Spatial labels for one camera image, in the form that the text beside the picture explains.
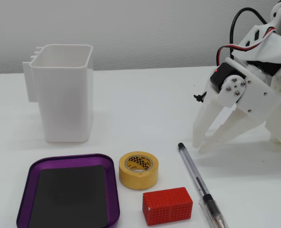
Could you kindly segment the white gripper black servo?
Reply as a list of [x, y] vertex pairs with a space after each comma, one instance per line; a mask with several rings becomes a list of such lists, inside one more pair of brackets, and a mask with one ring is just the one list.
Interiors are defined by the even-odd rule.
[[[258, 77], [259, 71], [226, 58], [206, 83], [206, 95], [193, 124], [192, 145], [199, 153], [214, 150], [261, 125], [281, 103], [281, 97]], [[203, 144], [205, 134], [223, 110], [236, 108]]]

